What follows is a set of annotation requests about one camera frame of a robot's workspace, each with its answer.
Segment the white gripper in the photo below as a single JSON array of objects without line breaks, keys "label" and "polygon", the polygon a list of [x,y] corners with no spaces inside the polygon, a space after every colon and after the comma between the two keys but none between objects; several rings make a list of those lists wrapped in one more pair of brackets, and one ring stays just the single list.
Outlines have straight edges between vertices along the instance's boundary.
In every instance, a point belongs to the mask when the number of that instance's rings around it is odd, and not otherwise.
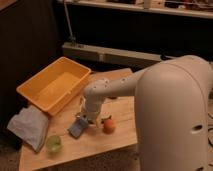
[{"label": "white gripper", "polygon": [[102,122],[101,118],[98,117],[100,115],[100,111],[100,108],[89,109],[83,106],[81,109],[81,114],[76,114],[76,119],[81,119],[87,123],[88,121],[95,123],[96,127],[99,128]]}]

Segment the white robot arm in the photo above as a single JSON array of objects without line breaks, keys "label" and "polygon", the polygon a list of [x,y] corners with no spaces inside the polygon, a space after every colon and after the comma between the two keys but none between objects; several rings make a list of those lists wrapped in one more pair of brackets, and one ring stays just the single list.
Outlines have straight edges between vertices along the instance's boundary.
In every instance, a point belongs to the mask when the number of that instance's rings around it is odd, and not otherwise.
[{"label": "white robot arm", "polygon": [[81,114],[95,121],[107,97],[132,96],[141,171],[210,171],[208,98],[213,68],[186,55],[128,77],[89,84]]}]

